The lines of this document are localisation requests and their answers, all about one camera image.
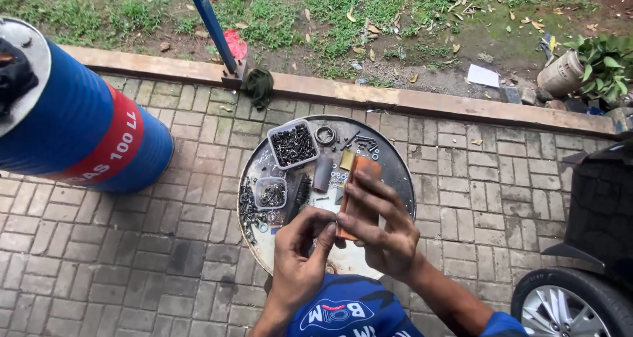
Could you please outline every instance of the brick pavement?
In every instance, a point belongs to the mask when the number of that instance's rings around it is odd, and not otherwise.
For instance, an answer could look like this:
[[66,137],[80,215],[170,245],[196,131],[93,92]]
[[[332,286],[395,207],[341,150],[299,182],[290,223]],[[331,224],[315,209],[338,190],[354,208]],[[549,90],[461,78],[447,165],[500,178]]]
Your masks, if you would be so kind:
[[[395,139],[415,182],[419,248],[508,311],[526,272],[575,263],[538,253],[565,230],[566,157],[610,145],[281,99],[260,113],[221,89],[105,78],[170,127],[174,157],[153,187],[130,196],[2,172],[0,337],[243,337],[267,274],[242,244],[237,177],[267,130],[321,113]],[[383,280],[426,336],[449,334],[408,287]]]

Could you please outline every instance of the concrete curb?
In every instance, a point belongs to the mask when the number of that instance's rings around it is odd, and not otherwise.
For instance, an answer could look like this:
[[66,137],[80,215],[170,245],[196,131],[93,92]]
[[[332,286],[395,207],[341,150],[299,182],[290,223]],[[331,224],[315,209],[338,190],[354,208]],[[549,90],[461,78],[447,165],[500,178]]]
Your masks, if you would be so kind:
[[[198,63],[126,52],[63,46],[68,54],[94,71],[198,85],[222,86],[221,65]],[[446,119],[511,125],[547,131],[619,138],[613,119],[518,106],[482,99],[402,89],[377,89],[322,78],[272,73],[275,95],[305,101],[390,109]]]

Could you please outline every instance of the black car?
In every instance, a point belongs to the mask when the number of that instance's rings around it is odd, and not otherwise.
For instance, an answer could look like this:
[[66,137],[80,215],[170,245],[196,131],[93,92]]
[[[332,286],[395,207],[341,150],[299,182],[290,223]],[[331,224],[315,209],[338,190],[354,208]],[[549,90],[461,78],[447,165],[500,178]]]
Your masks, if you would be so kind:
[[541,254],[603,268],[551,267],[528,273],[511,314],[531,336],[633,336],[633,139],[574,166],[563,242]]

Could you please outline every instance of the green cloth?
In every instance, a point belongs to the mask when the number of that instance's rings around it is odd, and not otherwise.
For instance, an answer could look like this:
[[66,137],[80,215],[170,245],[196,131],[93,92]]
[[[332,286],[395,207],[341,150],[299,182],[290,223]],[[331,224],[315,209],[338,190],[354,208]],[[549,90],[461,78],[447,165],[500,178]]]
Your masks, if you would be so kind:
[[273,92],[273,76],[268,70],[251,71],[242,83],[242,90],[251,97],[251,106],[263,111],[270,103]]

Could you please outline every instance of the metal can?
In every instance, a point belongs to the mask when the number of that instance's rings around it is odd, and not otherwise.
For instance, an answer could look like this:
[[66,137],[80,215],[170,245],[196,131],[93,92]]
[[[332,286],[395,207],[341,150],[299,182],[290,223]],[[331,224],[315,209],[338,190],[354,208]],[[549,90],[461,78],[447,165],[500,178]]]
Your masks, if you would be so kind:
[[165,171],[173,139],[162,122],[33,26],[0,18],[0,37],[39,79],[0,118],[0,170],[114,193],[140,191]]

